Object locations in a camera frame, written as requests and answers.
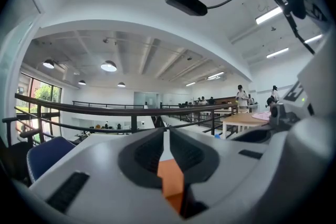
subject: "ceiling beam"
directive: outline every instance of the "ceiling beam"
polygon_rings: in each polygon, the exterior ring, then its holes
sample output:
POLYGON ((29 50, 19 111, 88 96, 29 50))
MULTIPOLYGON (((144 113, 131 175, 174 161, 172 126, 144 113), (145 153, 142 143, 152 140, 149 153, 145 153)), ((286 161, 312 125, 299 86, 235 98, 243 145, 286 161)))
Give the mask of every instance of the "ceiling beam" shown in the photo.
POLYGON ((155 39, 154 38, 151 38, 151 37, 148 37, 147 40, 146 40, 146 44, 144 49, 143 49, 143 56, 142 56, 142 60, 141 60, 141 63, 140 63, 140 69, 139 69, 139 74, 143 74, 143 70, 146 66, 146 63, 147 63, 147 60, 148 60, 148 55, 152 49, 152 45, 154 43, 155 39))
POLYGON ((187 68, 185 68, 184 70, 182 70, 180 73, 178 73, 177 75, 175 75, 172 79, 169 80, 169 82, 172 82, 188 73, 190 73, 191 71, 193 71, 195 68, 200 67, 202 65, 204 65, 205 63, 207 63, 209 61, 209 59, 207 58, 203 58, 195 63, 193 63, 192 65, 188 66, 187 68))
POLYGON ((155 75, 155 78, 162 76, 170 66, 172 66, 187 50, 184 48, 179 48, 177 54, 172 55, 168 62, 161 68, 161 70, 155 75))
POLYGON ((114 44, 114 48, 115 48, 115 50, 114 50, 114 52, 115 52, 114 61, 115 61, 115 64, 117 65, 118 72, 121 73, 122 75, 124 75, 125 74, 125 66, 124 66, 124 63, 122 62, 119 43, 117 42, 115 32, 112 32, 111 39, 115 42, 115 44, 114 44))
POLYGON ((98 65, 101 65, 104 61, 102 59, 100 59, 100 57, 95 56, 86 46, 85 42, 83 41, 82 37, 79 35, 78 31, 75 30, 73 31, 75 33, 75 37, 78 39, 78 42, 81 44, 81 46, 83 47, 83 49, 86 51, 86 53, 94 60, 94 62, 97 62, 97 58, 98 58, 98 65))

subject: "green foliage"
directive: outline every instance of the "green foliage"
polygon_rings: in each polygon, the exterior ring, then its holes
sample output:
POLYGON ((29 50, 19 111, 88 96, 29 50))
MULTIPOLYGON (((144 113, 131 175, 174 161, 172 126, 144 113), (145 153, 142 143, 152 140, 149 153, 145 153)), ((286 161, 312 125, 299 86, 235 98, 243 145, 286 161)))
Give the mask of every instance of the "green foliage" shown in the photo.
MULTIPOLYGON (((52 91, 52 102, 58 102, 59 99, 59 88, 54 87, 52 91)), ((50 101, 51 86, 43 85, 35 91, 35 98, 50 101)))

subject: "white wall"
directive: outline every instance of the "white wall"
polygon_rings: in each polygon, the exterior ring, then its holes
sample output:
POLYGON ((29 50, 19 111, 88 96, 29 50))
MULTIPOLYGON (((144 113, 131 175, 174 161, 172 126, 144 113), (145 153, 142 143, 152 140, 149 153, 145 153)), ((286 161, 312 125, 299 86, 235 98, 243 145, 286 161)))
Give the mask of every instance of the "white wall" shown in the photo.
POLYGON ((225 81, 210 80, 204 81, 202 83, 196 83, 195 85, 190 86, 192 88, 192 96, 194 100, 197 100, 198 97, 204 96, 205 99, 213 98, 224 98, 236 96, 238 92, 238 85, 242 85, 246 93, 248 94, 249 82, 237 74, 228 74, 225 81))
POLYGON ((259 103, 259 111, 266 111, 267 99, 271 96, 273 85, 278 87, 282 97, 298 80, 298 73, 312 58, 306 50, 279 55, 277 58, 268 59, 251 67, 253 83, 249 89, 251 97, 259 103))
POLYGON ((85 78, 85 81, 87 85, 81 87, 74 101, 132 105, 134 92, 158 93, 163 104, 178 104, 192 100, 191 89, 147 76, 108 74, 101 78, 85 78), (124 82, 126 87, 117 87, 119 82, 124 82))

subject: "chair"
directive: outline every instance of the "chair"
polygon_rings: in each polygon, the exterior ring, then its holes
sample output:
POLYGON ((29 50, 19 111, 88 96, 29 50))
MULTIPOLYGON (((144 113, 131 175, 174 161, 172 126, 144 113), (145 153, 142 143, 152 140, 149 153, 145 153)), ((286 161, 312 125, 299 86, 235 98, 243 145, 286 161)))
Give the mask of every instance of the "chair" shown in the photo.
POLYGON ((35 182, 74 147, 75 145, 59 136, 31 148, 27 154, 31 182, 35 182))

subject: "wooden table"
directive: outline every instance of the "wooden table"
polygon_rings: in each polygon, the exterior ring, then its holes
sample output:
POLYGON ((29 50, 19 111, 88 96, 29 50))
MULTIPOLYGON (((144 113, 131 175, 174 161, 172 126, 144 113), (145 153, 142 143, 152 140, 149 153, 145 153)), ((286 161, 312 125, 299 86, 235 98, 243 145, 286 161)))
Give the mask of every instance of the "wooden table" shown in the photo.
POLYGON ((267 124, 268 121, 263 121, 259 119, 255 119, 252 117, 252 113, 238 113, 223 119, 223 134, 224 138, 226 138, 226 126, 234 125, 238 126, 238 131, 242 127, 256 127, 267 124))

